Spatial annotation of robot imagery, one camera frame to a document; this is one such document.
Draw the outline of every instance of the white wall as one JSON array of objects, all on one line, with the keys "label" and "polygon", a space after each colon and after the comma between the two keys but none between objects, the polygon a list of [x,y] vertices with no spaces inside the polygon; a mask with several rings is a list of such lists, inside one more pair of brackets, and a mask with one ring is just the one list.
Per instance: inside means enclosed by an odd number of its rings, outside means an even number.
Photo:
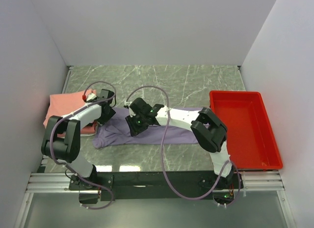
[{"label": "white wall", "polygon": [[68,65],[241,65],[275,0],[32,0]]},{"label": "white wall", "polygon": [[314,224],[314,0],[277,0],[241,68],[259,91],[298,227]]},{"label": "white wall", "polygon": [[0,227],[13,227],[39,166],[49,94],[66,65],[30,0],[0,0]]}]

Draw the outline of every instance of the gray marble surface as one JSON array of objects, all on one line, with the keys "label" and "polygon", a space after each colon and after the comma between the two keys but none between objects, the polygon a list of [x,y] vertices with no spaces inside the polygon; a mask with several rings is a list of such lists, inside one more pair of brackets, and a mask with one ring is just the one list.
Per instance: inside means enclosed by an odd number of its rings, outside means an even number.
[{"label": "gray marble surface", "polygon": [[[142,85],[156,85],[166,90],[170,107],[209,106],[211,90],[243,91],[237,66],[155,65],[155,66],[75,66],[65,93],[84,90],[90,83],[105,80],[117,89],[117,106],[122,107],[131,91]],[[96,84],[94,89],[107,88]],[[165,96],[151,88],[142,89],[132,97],[142,97],[154,105],[165,103]],[[81,151],[98,171],[161,171],[159,145],[120,145],[100,150],[91,137],[81,137]],[[168,171],[212,170],[209,154],[199,145],[166,145],[165,165]],[[64,172],[64,168],[48,161],[46,172]]]}]

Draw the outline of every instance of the red tray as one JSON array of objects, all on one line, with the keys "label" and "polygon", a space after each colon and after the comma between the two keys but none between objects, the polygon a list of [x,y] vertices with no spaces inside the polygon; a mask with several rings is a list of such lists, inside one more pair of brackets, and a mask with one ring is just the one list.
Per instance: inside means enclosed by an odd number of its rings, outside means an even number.
[{"label": "red tray", "polygon": [[238,168],[283,167],[260,93],[211,91],[209,97],[211,109],[228,128],[228,153]]}]

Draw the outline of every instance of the white panel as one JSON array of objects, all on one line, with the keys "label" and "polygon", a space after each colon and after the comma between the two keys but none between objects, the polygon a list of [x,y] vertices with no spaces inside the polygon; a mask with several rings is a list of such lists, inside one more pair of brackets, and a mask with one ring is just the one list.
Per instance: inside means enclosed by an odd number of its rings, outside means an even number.
[{"label": "white panel", "polygon": [[0,227],[13,227],[40,162],[49,94],[66,66],[30,0],[0,0]]},{"label": "white panel", "polygon": [[314,0],[277,0],[242,66],[259,91],[283,159],[298,227],[314,224]]},{"label": "white panel", "polygon": [[241,65],[275,0],[32,0],[68,65]]},{"label": "white panel", "polygon": [[286,228],[276,192],[248,192],[226,210],[213,201],[117,200],[86,211],[77,194],[35,194],[26,228]]}]

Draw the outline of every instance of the cable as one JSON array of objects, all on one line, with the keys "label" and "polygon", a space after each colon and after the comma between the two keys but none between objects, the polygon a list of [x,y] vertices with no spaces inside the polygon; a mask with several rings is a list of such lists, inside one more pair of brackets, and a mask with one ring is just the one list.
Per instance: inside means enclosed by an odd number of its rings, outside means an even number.
[{"label": "cable", "polygon": [[116,99],[116,96],[114,97],[114,105],[113,106],[110,106],[111,108],[115,107],[117,104],[117,99]]},{"label": "cable", "polygon": [[[169,96],[168,96],[168,94],[166,93],[166,91],[165,91],[164,89],[160,88],[160,87],[152,86],[152,85],[146,85],[146,86],[142,86],[142,87],[136,88],[134,91],[131,92],[131,94],[129,94],[129,96],[128,96],[127,99],[126,99],[126,102],[129,101],[130,97],[131,97],[135,92],[137,92],[138,90],[140,90],[140,89],[142,89],[142,88],[156,88],[156,89],[161,90],[161,91],[165,94],[165,96],[166,96],[167,107],[169,108]],[[164,177],[165,177],[165,179],[166,179],[167,184],[168,184],[169,187],[171,188],[171,190],[172,190],[176,195],[178,195],[179,197],[181,197],[181,198],[183,198],[183,199],[192,200],[192,201],[201,200],[201,199],[205,198],[206,196],[208,196],[211,192],[213,192],[213,190],[215,189],[216,185],[217,185],[218,182],[219,182],[219,179],[220,179],[221,174],[222,174],[222,172],[224,171],[225,167],[227,166],[228,163],[232,163],[233,166],[235,167],[236,172],[237,172],[239,188],[238,188],[238,193],[237,193],[237,195],[235,196],[234,200],[233,200],[232,202],[230,202],[229,204],[227,204],[226,206],[229,206],[229,205],[233,204],[233,203],[238,199],[238,196],[239,196],[239,192],[240,192],[240,189],[241,189],[241,179],[240,179],[239,171],[238,171],[236,165],[235,165],[232,161],[226,161],[226,162],[225,162],[225,164],[222,166],[222,169],[220,170],[220,173],[219,173],[219,175],[218,175],[218,177],[217,177],[217,179],[216,179],[214,185],[212,186],[212,188],[211,188],[208,192],[206,192],[204,195],[202,195],[202,196],[195,197],[195,198],[186,197],[186,196],[180,194],[180,192],[177,191],[177,190],[173,187],[173,185],[171,184],[171,182],[170,182],[170,180],[169,180],[169,178],[168,178],[168,176],[167,176],[166,169],[165,169],[165,165],[164,165],[164,146],[163,146],[163,144],[164,144],[165,136],[166,136],[166,133],[167,133],[167,130],[168,130],[168,127],[169,127],[169,123],[170,123],[170,111],[169,111],[169,109],[168,109],[168,111],[167,111],[167,114],[168,114],[167,124],[166,124],[165,131],[164,131],[163,136],[162,136],[162,139],[161,139],[161,144],[160,144],[160,147],[161,147],[161,167],[162,167],[162,173],[163,173],[163,175],[164,175]]]},{"label": "cable", "polygon": [[99,209],[103,209],[103,208],[105,208],[105,207],[108,207],[108,206],[113,202],[113,200],[114,200],[113,192],[112,192],[109,188],[107,188],[107,187],[105,187],[105,186],[103,186],[103,185],[99,185],[99,184],[93,183],[93,182],[88,181],[88,180],[86,180],[85,178],[81,177],[81,176],[80,176],[73,168],[71,168],[67,163],[59,162],[59,161],[55,158],[55,155],[54,155],[54,150],[53,150],[53,136],[54,136],[54,133],[55,133],[56,129],[58,128],[58,126],[59,126],[63,121],[65,121],[65,120],[67,120],[67,119],[73,117],[74,115],[76,115],[76,114],[82,112],[83,110],[87,109],[87,108],[90,107],[90,106],[93,106],[93,105],[96,105],[96,104],[100,104],[100,103],[109,101],[109,100],[113,99],[113,98],[116,96],[117,90],[116,90],[116,88],[115,88],[111,83],[108,83],[108,82],[105,82],[105,81],[97,81],[97,82],[93,82],[92,84],[90,84],[90,85],[85,89],[84,94],[83,94],[83,98],[84,98],[84,96],[85,96],[85,94],[86,94],[86,91],[87,91],[92,85],[94,85],[95,83],[105,83],[105,84],[110,85],[110,86],[113,88],[113,90],[114,90],[113,96],[110,97],[110,98],[108,98],[108,99],[105,99],[105,100],[96,101],[96,102],[92,102],[92,103],[87,103],[87,104],[85,104],[82,108],[80,108],[80,109],[78,109],[78,110],[72,112],[71,114],[69,114],[69,115],[63,117],[62,119],[60,119],[60,120],[54,125],[54,127],[53,127],[53,129],[52,129],[52,131],[51,131],[50,142],[49,142],[51,158],[53,159],[53,161],[54,161],[57,165],[65,165],[65,167],[66,167],[67,169],[69,169],[72,173],[74,173],[80,180],[84,181],[84,182],[87,183],[87,184],[90,184],[90,185],[93,185],[93,186],[97,186],[97,187],[99,187],[99,188],[102,188],[102,189],[104,189],[104,190],[106,190],[106,191],[108,191],[108,192],[110,193],[111,199],[110,199],[109,203],[107,203],[107,204],[104,205],[104,206],[101,206],[101,207],[88,207],[88,206],[82,204],[83,207],[86,207],[86,208],[91,209],[91,210],[99,210]]},{"label": "cable", "polygon": [[65,170],[64,174],[65,174],[65,176],[66,176],[68,179],[71,180],[71,177],[67,175],[67,170],[68,170],[68,169]]}]

